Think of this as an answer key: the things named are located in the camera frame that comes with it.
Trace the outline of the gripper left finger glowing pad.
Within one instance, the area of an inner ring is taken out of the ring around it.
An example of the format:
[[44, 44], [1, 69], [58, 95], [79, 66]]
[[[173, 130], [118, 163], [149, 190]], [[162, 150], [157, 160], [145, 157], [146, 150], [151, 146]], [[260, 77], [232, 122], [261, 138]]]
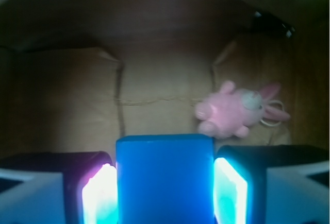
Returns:
[[118, 223], [117, 170], [97, 152], [1, 159], [1, 223]]

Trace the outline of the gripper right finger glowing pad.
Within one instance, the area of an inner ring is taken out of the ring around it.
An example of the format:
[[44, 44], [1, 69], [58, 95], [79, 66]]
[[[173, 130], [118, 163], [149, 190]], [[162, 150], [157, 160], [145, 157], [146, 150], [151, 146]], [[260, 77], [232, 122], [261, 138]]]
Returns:
[[221, 147], [216, 223], [329, 223], [329, 151], [310, 145]]

